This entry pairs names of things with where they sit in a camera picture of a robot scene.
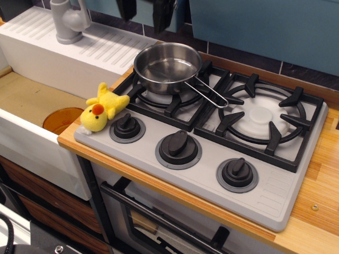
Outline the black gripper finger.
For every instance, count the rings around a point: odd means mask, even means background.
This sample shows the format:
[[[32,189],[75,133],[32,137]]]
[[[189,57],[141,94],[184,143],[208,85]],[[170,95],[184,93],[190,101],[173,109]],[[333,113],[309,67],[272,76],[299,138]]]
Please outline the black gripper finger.
[[[178,1],[155,0],[153,1],[154,33],[160,34],[171,24],[173,12],[177,9]]]
[[[131,20],[137,14],[136,0],[116,0],[121,17],[124,21]]]

